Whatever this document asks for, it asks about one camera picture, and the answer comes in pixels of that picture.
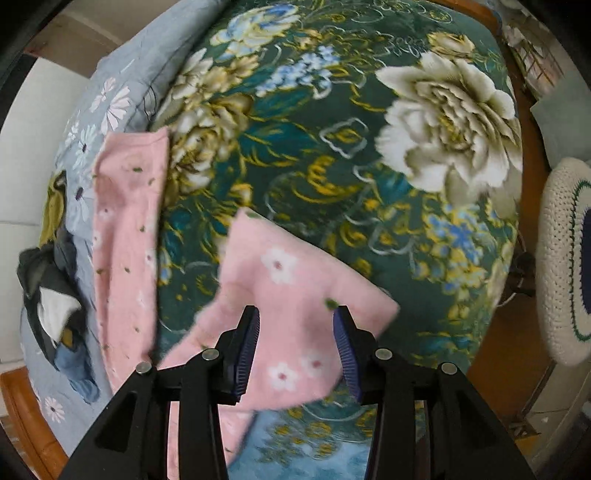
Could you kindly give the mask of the pink fleece pajama garment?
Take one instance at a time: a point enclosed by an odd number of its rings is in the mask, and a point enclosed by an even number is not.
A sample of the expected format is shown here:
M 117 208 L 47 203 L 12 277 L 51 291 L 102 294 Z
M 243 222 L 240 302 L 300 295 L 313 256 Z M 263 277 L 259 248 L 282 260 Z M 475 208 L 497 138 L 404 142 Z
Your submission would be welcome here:
M 156 246 L 168 133 L 109 133 L 94 163 L 92 262 L 96 322 L 112 389 L 148 358 L 156 334 L 156 286 L 171 262 Z M 183 365 L 235 328 L 246 306 L 260 330 L 245 395 L 219 411 L 226 460 L 238 454 L 256 412 L 328 396 L 342 374 L 332 313 L 347 306 L 356 323 L 382 333 L 398 304 L 367 278 L 252 210 L 232 218 L 218 288 L 184 338 L 162 359 Z

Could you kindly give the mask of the light blue garment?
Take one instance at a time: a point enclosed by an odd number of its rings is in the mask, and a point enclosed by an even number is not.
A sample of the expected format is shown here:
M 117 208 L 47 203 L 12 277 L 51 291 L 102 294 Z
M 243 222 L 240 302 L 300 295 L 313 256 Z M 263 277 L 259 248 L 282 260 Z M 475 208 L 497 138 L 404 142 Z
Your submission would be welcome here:
M 54 366 L 85 403 L 91 404 L 98 400 L 100 390 L 94 381 L 89 354 L 83 341 L 74 342 L 72 347 L 61 343 L 55 351 Z

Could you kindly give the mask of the wooden bed headboard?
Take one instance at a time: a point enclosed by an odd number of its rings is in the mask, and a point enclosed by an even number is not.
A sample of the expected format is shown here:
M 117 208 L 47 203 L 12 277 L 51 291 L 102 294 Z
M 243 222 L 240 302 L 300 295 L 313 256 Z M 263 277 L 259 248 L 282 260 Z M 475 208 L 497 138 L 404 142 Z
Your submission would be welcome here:
M 41 413 L 29 382 L 28 370 L 21 367 L 1 374 L 1 393 L 19 453 L 39 479 L 57 479 L 68 457 Z

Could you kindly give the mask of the black dark garment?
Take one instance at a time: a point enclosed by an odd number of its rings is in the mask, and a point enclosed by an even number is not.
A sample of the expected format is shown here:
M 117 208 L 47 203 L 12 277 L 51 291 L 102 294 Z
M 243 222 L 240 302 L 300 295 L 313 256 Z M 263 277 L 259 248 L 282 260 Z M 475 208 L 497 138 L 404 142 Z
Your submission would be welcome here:
M 58 347 L 71 347 L 86 330 L 86 311 L 75 284 L 76 249 L 61 228 L 57 238 L 19 254 L 16 275 L 33 336 L 43 356 L 55 363 Z

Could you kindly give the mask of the white crochet stool cushion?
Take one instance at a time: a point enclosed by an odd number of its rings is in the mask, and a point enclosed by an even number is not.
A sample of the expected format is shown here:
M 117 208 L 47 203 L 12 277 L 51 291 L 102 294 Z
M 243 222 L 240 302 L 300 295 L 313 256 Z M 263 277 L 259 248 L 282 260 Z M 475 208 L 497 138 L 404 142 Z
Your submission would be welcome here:
M 559 364 L 590 357 L 590 166 L 564 158 L 545 184 L 536 249 L 537 312 Z

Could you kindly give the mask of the olive green garment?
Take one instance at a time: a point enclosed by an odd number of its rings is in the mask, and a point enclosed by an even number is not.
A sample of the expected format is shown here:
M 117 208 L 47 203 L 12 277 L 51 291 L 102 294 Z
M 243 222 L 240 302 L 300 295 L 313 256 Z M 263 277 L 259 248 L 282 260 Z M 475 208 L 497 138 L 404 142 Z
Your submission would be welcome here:
M 65 212 L 66 186 L 65 171 L 55 174 L 49 181 L 39 237 L 40 247 L 56 239 Z

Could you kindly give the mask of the teal floral plush blanket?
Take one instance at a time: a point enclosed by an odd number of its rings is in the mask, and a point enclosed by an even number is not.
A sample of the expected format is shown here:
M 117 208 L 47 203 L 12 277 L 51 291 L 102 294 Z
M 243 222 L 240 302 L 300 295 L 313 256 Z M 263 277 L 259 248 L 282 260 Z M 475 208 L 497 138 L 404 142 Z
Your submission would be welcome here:
M 432 1 L 232 1 L 153 121 L 171 130 L 158 348 L 213 299 L 233 216 L 389 294 L 387 346 L 470 367 L 504 289 L 523 172 L 501 49 Z

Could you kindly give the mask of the grey floral quilt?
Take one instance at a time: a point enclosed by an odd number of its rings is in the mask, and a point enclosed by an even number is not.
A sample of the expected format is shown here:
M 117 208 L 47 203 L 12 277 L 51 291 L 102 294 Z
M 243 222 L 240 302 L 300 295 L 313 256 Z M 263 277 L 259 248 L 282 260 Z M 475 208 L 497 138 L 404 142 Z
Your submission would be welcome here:
M 74 284 L 85 310 L 84 341 L 97 401 L 88 404 L 44 359 L 26 321 L 21 347 L 39 409 L 65 454 L 71 455 L 112 395 L 100 352 L 92 267 L 93 167 L 108 131 L 147 129 L 191 48 L 225 8 L 224 1 L 180 1 L 102 58 L 68 123 L 55 157 L 66 176 L 65 228 L 76 249 Z

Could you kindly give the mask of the white black sliding wardrobe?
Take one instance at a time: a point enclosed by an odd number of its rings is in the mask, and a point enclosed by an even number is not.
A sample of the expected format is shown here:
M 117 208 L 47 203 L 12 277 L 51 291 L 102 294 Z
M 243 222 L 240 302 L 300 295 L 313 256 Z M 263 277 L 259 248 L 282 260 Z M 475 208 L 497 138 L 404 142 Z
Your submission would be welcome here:
M 22 56 L 1 89 L 1 369 L 23 365 L 18 254 L 37 244 L 64 128 L 87 79 Z

